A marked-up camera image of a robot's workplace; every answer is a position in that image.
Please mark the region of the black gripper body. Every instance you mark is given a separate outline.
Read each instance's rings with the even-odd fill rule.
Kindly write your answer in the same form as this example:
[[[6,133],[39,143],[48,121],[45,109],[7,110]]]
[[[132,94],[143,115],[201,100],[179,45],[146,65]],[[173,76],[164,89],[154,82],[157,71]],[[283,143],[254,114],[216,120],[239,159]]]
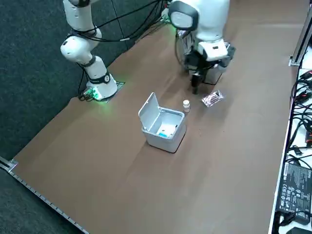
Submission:
[[[206,61],[197,51],[191,51],[184,55],[184,71],[191,74],[206,75],[208,70],[214,66],[214,62]]]

